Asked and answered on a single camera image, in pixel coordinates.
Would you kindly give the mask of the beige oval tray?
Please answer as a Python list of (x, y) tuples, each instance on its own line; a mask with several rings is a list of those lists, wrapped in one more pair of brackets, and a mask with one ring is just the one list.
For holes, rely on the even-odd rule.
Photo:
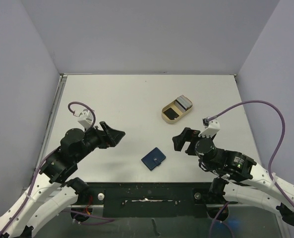
[[(175, 99), (174, 99), (172, 102), (170, 102), (168, 105), (164, 106), (164, 107), (162, 108), (162, 111), (161, 111), (162, 119), (163, 119), (166, 123), (168, 123), (168, 124), (174, 124), (174, 123), (178, 122), (180, 119), (182, 119), (182, 118), (183, 118), (184, 116), (186, 116), (188, 113), (190, 113), (190, 112), (192, 111), (192, 108), (193, 108), (193, 106), (192, 106), (192, 108), (189, 109), (188, 111), (186, 111), (186, 112), (181, 112), (181, 111), (180, 111), (180, 110), (174, 105), (174, 101), (175, 101)], [(176, 112), (179, 114), (179, 117), (176, 118), (175, 120), (169, 120), (169, 119), (163, 114), (163, 112), (164, 112), (166, 109), (168, 109), (168, 108), (172, 108), (174, 111), (176, 111)]]

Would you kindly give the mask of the blue card holder wallet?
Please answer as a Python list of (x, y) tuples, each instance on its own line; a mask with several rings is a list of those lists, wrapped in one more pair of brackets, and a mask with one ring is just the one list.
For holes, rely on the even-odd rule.
[(158, 147), (155, 147), (146, 154), (141, 161), (148, 170), (153, 171), (156, 167), (160, 166), (166, 158), (166, 155)]

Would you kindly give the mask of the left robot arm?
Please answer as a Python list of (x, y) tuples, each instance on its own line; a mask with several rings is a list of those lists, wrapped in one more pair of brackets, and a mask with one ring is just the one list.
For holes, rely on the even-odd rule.
[(41, 203), (78, 169), (77, 164), (96, 148), (116, 147), (125, 136), (124, 131), (112, 129), (104, 121), (101, 129), (91, 126), (66, 132), (60, 146), (47, 155), (34, 172), (33, 179), (20, 198), (0, 216), (0, 238), (22, 234), (28, 221)]

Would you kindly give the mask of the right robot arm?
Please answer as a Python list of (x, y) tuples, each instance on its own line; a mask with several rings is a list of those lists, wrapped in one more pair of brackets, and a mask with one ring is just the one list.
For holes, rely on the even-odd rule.
[(199, 167), (216, 175), (209, 190), (209, 198), (216, 203), (248, 204), (270, 211), (294, 227), (294, 185), (270, 173), (249, 156), (217, 148), (214, 138), (219, 126), (209, 125), (203, 131), (186, 127), (172, 138), (174, 150), (197, 156)]

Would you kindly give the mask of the black card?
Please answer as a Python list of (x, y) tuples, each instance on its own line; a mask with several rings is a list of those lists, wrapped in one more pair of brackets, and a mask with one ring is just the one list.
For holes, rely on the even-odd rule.
[(179, 117), (179, 114), (174, 111), (172, 108), (166, 109), (163, 114), (169, 119), (169, 120), (175, 120)]

